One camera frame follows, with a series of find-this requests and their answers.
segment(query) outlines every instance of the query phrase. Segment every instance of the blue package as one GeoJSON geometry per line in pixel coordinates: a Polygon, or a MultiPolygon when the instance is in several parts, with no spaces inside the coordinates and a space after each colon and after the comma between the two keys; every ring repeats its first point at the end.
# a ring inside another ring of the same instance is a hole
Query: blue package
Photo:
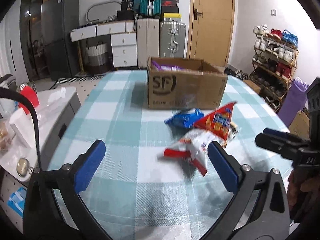
{"type": "Polygon", "coordinates": [[[200,111],[200,109],[196,108],[195,111],[181,111],[180,113],[175,114],[173,117],[165,120],[164,123],[184,128],[191,128],[193,123],[202,117],[204,117],[204,114],[200,111]]]}
{"type": "Polygon", "coordinates": [[[27,191],[24,187],[20,187],[16,192],[13,192],[8,199],[8,206],[23,217],[24,201],[26,199],[27,191]]]}

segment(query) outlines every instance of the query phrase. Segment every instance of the red sneaker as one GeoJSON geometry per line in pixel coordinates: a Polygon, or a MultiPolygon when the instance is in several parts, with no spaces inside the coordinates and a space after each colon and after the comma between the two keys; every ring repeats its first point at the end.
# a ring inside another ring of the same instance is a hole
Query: red sneaker
{"type": "Polygon", "coordinates": [[[280,30],[271,30],[271,34],[273,35],[274,38],[281,40],[282,39],[282,32],[280,30]]]}
{"type": "Polygon", "coordinates": [[[289,80],[289,78],[291,77],[291,68],[289,66],[284,65],[284,71],[281,77],[286,81],[289,80]]]}
{"type": "Polygon", "coordinates": [[[284,72],[284,64],[278,63],[277,69],[276,69],[276,74],[278,76],[281,76],[283,72],[284,72]]]}

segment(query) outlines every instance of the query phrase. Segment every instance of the cardboard box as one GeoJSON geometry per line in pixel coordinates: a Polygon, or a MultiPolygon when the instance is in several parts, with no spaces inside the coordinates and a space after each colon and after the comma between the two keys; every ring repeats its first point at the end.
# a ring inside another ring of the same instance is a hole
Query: cardboard box
{"type": "Polygon", "coordinates": [[[200,59],[148,59],[148,106],[152,109],[215,109],[223,96],[228,76],[200,59]],[[177,65],[196,71],[158,71],[151,63],[177,65]]]}
{"type": "Polygon", "coordinates": [[[296,117],[291,123],[289,130],[291,133],[304,138],[309,139],[309,118],[304,112],[298,111],[296,117]]]}
{"type": "Polygon", "coordinates": [[[249,87],[251,87],[252,90],[254,92],[256,92],[257,94],[260,93],[261,88],[258,85],[256,85],[255,83],[253,83],[251,80],[244,80],[244,83],[246,83],[249,87]]]}

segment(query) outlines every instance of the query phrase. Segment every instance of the silver suitcase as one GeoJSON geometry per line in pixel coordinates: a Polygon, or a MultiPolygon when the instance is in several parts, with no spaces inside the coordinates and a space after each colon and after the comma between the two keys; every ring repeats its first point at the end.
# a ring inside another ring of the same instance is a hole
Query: silver suitcase
{"type": "Polygon", "coordinates": [[[184,57],[186,25],[181,22],[160,23],[160,57],[184,57]]]}
{"type": "Polygon", "coordinates": [[[148,57],[159,57],[158,19],[137,20],[138,67],[147,67],[148,57]]]}

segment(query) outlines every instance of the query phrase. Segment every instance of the white desk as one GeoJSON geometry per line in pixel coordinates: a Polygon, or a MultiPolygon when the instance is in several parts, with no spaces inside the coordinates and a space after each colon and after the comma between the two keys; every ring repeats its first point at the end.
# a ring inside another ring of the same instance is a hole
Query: white desk
{"type": "Polygon", "coordinates": [[[111,35],[113,67],[137,66],[137,33],[133,27],[134,21],[130,20],[91,25],[73,30],[70,38],[72,42],[78,41],[81,68],[83,64],[79,41],[102,35],[111,35]]]}
{"type": "MultiPolygon", "coordinates": [[[[76,88],[67,87],[65,98],[59,99],[60,103],[53,103],[52,108],[55,108],[50,112],[47,112],[47,115],[43,114],[44,111],[41,110],[41,106],[47,104],[50,94],[54,92],[55,90],[39,92],[38,99],[40,105],[36,107],[37,114],[42,113],[41,118],[43,118],[39,121],[39,144],[42,165],[41,168],[43,170],[47,169],[51,157],[57,148],[62,135],[69,126],[75,113],[80,108],[80,101],[76,93],[76,88]]],[[[26,148],[20,142],[20,139],[15,136],[12,140],[12,145],[9,150],[4,154],[0,154],[0,166],[2,166],[8,173],[10,173],[21,183],[26,183],[30,180],[31,175],[28,173],[25,177],[20,177],[16,171],[18,160],[21,157],[28,159],[30,167],[36,167],[38,163],[36,146],[34,145],[32,148],[26,148]]]]}

